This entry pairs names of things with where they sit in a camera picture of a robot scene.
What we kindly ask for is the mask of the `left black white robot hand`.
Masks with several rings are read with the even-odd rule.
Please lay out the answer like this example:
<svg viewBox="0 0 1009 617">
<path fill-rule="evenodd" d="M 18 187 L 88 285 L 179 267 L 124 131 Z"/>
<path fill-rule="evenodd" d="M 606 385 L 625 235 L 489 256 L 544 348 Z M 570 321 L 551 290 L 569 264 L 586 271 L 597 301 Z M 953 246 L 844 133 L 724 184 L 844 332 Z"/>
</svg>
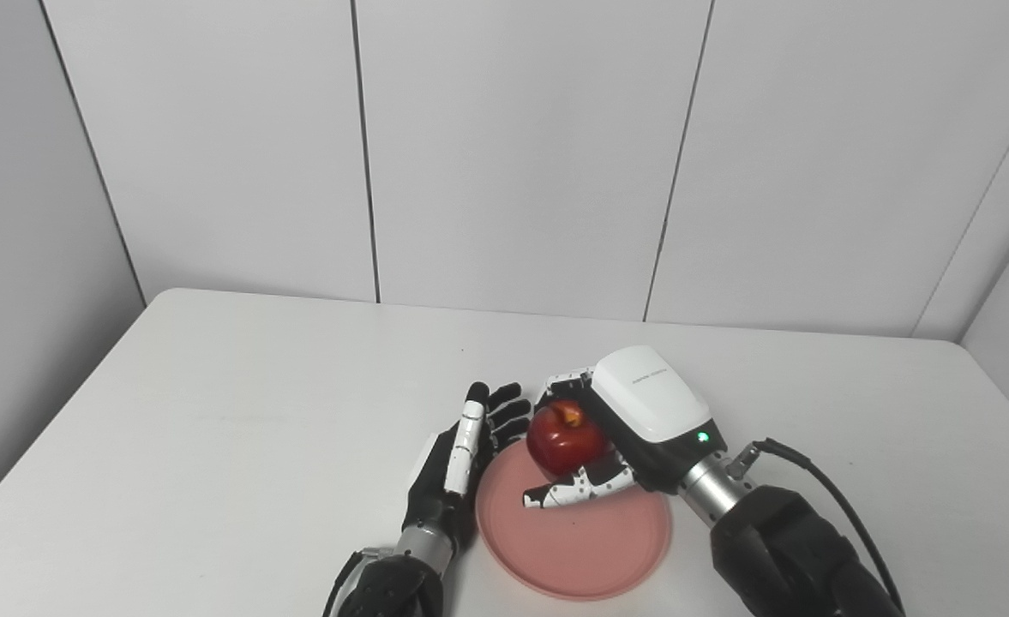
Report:
<svg viewBox="0 0 1009 617">
<path fill-rule="evenodd" d="M 517 382 L 492 390 L 474 382 L 459 418 L 431 442 L 407 492 L 402 530 L 445 536 L 452 554 L 469 546 L 476 529 L 474 500 L 482 474 L 508 446 L 525 436 L 532 403 Z"/>
</svg>

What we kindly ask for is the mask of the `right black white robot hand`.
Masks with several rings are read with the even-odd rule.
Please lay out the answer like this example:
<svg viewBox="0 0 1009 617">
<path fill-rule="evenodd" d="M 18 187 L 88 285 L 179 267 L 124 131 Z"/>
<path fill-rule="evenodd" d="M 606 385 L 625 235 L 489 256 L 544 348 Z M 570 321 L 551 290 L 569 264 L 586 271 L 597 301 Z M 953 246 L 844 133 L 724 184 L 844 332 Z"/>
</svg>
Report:
<svg viewBox="0 0 1009 617">
<path fill-rule="evenodd" d="M 566 401 L 603 431 L 610 452 L 527 489 L 526 508 L 572 506 L 633 487 L 676 494 L 727 458 L 711 406 L 650 346 L 618 349 L 593 367 L 550 376 L 537 402 Z"/>
</svg>

